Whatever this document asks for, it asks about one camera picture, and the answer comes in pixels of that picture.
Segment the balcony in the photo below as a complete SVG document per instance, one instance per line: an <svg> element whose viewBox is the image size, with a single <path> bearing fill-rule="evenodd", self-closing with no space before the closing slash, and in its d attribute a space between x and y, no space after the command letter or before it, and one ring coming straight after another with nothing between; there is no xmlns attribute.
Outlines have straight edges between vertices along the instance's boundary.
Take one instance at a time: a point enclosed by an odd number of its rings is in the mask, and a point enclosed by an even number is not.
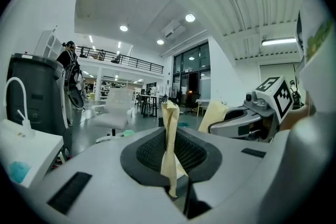
<svg viewBox="0 0 336 224"><path fill-rule="evenodd" d="M76 54L80 58L95 59L97 61L111 62L122 66L128 66L140 70L151 71L162 74L163 66L157 65L152 62L147 62L141 59L129 57L122 54L105 50L94 50L87 47L77 47Z"/></svg>

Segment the ceiling light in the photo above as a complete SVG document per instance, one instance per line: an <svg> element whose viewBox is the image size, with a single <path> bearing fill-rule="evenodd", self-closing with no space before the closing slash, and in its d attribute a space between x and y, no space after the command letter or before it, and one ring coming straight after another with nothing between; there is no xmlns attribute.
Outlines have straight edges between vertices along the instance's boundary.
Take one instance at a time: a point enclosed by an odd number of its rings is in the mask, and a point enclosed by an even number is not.
<svg viewBox="0 0 336 224"><path fill-rule="evenodd" d="M263 46L286 44L286 43L296 43L296 39L295 38L274 39L274 40L269 40L269 41L263 41L262 43L263 43Z"/></svg>
<svg viewBox="0 0 336 224"><path fill-rule="evenodd" d="M127 28L126 25L122 25L122 26L120 26L120 30L123 31L123 32L126 32L128 30L128 28Z"/></svg>
<svg viewBox="0 0 336 224"><path fill-rule="evenodd" d="M188 14L186 17L185 17L185 20L189 23L193 22L195 20L195 16L192 15L192 14Z"/></svg>

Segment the gray floor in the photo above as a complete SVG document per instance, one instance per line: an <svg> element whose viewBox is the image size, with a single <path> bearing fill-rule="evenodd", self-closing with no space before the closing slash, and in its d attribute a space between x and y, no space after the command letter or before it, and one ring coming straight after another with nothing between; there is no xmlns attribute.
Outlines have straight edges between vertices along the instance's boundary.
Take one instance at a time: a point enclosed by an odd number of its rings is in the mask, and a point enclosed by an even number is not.
<svg viewBox="0 0 336 224"><path fill-rule="evenodd" d="M111 131L107 128L97 127L92 122L92 112L90 110L92 105L104 104L103 102L89 101L85 104L85 111L72 111L73 127L72 127L72 155L75 156L89 146L96 143L96 139L106 136L107 132ZM161 108L158 109L158 118L162 117ZM154 128L159 125L158 118L147 117L144 118L141 114L140 107L138 111L133 111L132 122L129 123L127 130L133 130L135 132L143 131L146 129ZM179 118L179 123L183 123L186 127L197 130L201 124L203 117L199 115L198 117L193 114L181 114Z"/></svg>

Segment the desk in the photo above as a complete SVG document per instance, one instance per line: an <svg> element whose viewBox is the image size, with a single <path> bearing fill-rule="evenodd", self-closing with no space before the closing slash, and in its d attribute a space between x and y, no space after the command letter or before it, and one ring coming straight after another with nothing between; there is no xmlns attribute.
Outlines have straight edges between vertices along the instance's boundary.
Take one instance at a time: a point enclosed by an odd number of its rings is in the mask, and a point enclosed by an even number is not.
<svg viewBox="0 0 336 224"><path fill-rule="evenodd" d="M144 95L144 94L139 94L140 96L144 97L144 100L143 100L143 106L142 106L142 109L141 109L141 114L143 114L143 117L154 117L154 118L157 118L157 96L155 95ZM153 112L152 114L146 114L146 105L149 104L150 105L150 101L149 103L147 103L147 99L150 100L150 98L153 98Z"/></svg>
<svg viewBox="0 0 336 224"><path fill-rule="evenodd" d="M0 155L8 172L12 162L25 162L30 166L21 186L31 188L44 178L48 168L63 146L63 137L35 131L34 138L19 135L23 133L20 124L7 119L0 122Z"/></svg>
<svg viewBox="0 0 336 224"><path fill-rule="evenodd" d="M210 99L197 99L196 103L198 103L198 107L197 107L197 116L198 116L200 104L202 104L202 103L210 103Z"/></svg>

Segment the air conditioner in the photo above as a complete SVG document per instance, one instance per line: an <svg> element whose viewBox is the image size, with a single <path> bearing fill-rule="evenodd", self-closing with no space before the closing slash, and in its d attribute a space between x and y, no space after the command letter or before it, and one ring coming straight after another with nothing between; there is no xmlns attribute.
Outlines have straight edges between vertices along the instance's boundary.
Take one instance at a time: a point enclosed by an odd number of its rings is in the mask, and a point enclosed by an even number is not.
<svg viewBox="0 0 336 224"><path fill-rule="evenodd" d="M182 26L178 21L173 20L162 30L162 34L164 34L166 39L172 40L184 31L185 27Z"/></svg>

